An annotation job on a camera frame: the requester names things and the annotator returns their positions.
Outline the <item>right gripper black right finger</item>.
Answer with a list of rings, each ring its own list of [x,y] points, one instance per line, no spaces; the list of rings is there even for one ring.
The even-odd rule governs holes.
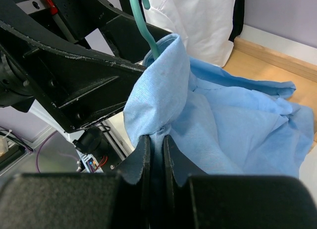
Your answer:
[[[209,175],[163,141],[169,229],[314,229],[317,208],[296,178]]]

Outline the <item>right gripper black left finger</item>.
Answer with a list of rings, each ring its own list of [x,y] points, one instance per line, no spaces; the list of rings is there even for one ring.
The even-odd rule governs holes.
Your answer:
[[[0,190],[3,229],[147,229],[150,139],[106,173],[24,173]]]

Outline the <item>light blue shirt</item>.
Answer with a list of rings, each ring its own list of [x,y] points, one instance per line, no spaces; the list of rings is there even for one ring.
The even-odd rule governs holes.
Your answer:
[[[163,138],[208,174],[298,177],[314,138],[311,108],[292,103],[292,82],[236,77],[187,55],[170,34],[147,53],[145,71],[123,110],[132,145],[149,135],[162,160]]]

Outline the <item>teal hanger of blue shirt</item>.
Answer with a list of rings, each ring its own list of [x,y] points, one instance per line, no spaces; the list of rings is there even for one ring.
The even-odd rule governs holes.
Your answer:
[[[143,2],[143,6],[146,10],[151,8],[149,0],[141,0],[141,1]],[[139,0],[129,0],[129,2],[131,5],[132,13],[133,13],[134,19],[136,21],[137,27],[138,27],[142,37],[149,44],[151,51],[152,51],[152,54],[153,54],[153,58],[156,60],[160,56],[159,49],[158,49],[158,46],[157,46],[152,34],[149,32],[149,30],[146,26],[146,22],[143,19]]]

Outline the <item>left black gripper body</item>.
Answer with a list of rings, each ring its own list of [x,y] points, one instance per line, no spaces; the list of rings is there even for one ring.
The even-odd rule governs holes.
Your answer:
[[[49,63],[76,61],[80,65],[143,65],[162,63],[171,52],[171,35],[129,15],[108,0],[44,0],[48,17],[59,16],[62,35],[46,29],[14,0],[0,0],[0,51],[2,63],[28,65],[45,57]],[[113,51],[108,55],[77,45],[99,29]]]

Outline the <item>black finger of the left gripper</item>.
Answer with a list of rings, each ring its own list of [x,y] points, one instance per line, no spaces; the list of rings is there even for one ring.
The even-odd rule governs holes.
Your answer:
[[[27,112],[37,100],[68,133],[87,129],[123,110],[144,72],[140,65],[0,61],[0,105]]]

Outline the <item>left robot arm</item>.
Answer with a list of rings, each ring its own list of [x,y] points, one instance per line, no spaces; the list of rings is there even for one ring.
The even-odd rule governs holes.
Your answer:
[[[108,0],[0,0],[0,105],[87,129],[123,110],[149,51]]]

